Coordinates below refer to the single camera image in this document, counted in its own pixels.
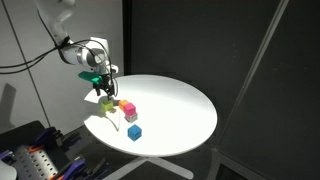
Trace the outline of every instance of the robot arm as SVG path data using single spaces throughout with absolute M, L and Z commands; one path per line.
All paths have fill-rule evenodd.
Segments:
M 102 80 L 93 87 L 100 95 L 100 89 L 108 96 L 114 95 L 112 74 L 118 72 L 118 67 L 112 65 L 109 57 L 106 39 L 93 38 L 81 42 L 70 40 L 63 23 L 72 16 L 75 0 L 35 0 L 39 17 L 50 37 L 58 48 L 61 59 L 67 64 L 90 67 L 101 76 Z

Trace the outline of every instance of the wire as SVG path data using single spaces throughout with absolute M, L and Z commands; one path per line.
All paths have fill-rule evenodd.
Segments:
M 0 74 L 16 74 L 16 73 L 19 73 L 19 72 L 22 72 L 22 71 L 25 71 L 25 70 L 28 70 L 30 69 L 31 67 L 33 67 L 34 65 L 38 64 L 44 57 L 46 57 L 46 55 L 42 56 L 40 59 L 38 59 L 34 64 L 24 68 L 24 69 L 21 69 L 21 70 L 18 70 L 18 71 L 12 71 L 12 72 L 0 72 Z
M 117 89 L 117 93 L 115 93 L 114 96 L 117 97 L 117 96 L 118 96 L 118 92 L 119 92 L 119 91 L 118 91 L 118 81 L 117 81 L 116 78 L 113 78 L 113 80 L 116 82 L 116 87 L 117 87 L 117 88 L 116 88 L 116 89 Z
M 41 15 L 40 15 L 39 10 L 37 10 L 37 12 L 38 12 L 38 16 L 39 16 L 39 18 L 40 18 L 40 21 L 41 21 L 42 25 L 43 25 L 43 26 L 44 26 L 44 28 L 46 29 L 46 31 L 47 31 L 47 33 L 49 34 L 49 36 L 50 36 L 51 40 L 53 41 L 54 45 L 55 45 L 55 46 L 58 46 L 58 45 L 57 45 L 57 43 L 56 43 L 56 41 L 53 39 L 53 36 L 52 36 L 52 34 L 50 33 L 50 31 L 49 31 L 49 29 L 48 29 L 47 25 L 44 23 L 44 21 L 43 21 L 43 19 L 42 19 Z
M 74 42 L 74 44 L 79 44 L 79 43 L 82 43 L 82 42 L 90 42 L 90 41 L 98 43 L 98 44 L 103 48 L 105 54 L 106 54 L 107 57 L 108 57 L 109 66 L 110 66 L 110 77 L 111 77 L 111 79 L 112 79 L 112 71 L 111 71 L 111 64 L 112 64 L 112 62 L 111 62 L 110 55 L 109 55 L 108 51 L 106 50 L 106 48 L 105 48 L 99 41 L 96 41 L 96 40 L 93 40 L 93 39 L 84 39 L 84 40 L 76 41 L 76 42 Z
M 39 58 L 46 56 L 47 54 L 51 53 L 52 51 L 56 50 L 57 48 L 52 48 L 51 50 L 39 55 L 38 57 L 34 58 L 33 60 L 21 63 L 21 64 L 15 64 L 15 65 L 10 65 L 10 66 L 0 66 L 0 69 L 7 69 L 7 68 L 15 68 L 15 67 L 19 67 L 19 66 L 25 66 L 27 64 L 30 64 L 36 60 L 38 60 Z
M 71 44 L 71 45 L 78 45 L 78 46 L 80 46 L 80 47 L 86 48 L 93 57 L 94 57 L 94 56 L 97 56 L 101 61 L 103 61 L 103 60 L 101 59 L 101 57 L 98 56 L 98 54 L 97 54 L 96 52 L 94 52 L 92 49 L 88 48 L 86 45 L 83 45 L 83 44 L 80 44 L 80 43 L 73 43 L 73 44 Z

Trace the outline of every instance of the toy block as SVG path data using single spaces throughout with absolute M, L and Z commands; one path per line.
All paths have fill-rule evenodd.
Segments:
M 126 116 L 130 117 L 130 116 L 137 114 L 136 113 L 136 106 L 133 105 L 132 103 L 128 103 L 128 104 L 124 105 L 123 109 L 124 109 L 124 114 Z
M 128 104 L 129 102 L 127 101 L 127 100 L 122 100 L 122 101 L 119 101 L 119 103 L 118 103 L 118 106 L 119 106 L 119 108 L 122 110 L 122 111 L 124 111 L 123 110 L 123 106 L 125 106 L 126 104 Z
M 125 116 L 124 117 L 129 123 L 132 123 L 133 121 L 138 119 L 138 114 L 134 114 L 133 116 Z
M 112 101 L 102 101 L 101 107 L 102 107 L 102 110 L 105 112 L 111 111 L 113 109 L 113 103 Z
M 133 141 L 136 141 L 137 139 L 139 139 L 141 135 L 142 135 L 142 129 L 137 125 L 133 125 L 128 129 L 128 136 Z

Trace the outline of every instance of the table top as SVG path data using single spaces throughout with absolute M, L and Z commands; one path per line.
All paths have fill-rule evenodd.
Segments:
M 195 149 L 212 135 L 217 124 L 216 109 L 198 89 L 154 75 L 130 75 L 116 80 L 119 92 L 115 100 L 133 103 L 138 119 L 127 122 L 118 106 L 115 113 L 93 113 L 84 123 L 104 144 L 132 155 L 165 157 Z M 105 93 L 97 96 L 92 90 L 85 101 L 100 106 L 99 101 L 105 97 Z M 128 137 L 128 128 L 134 124 L 142 129 L 142 136 L 136 141 Z

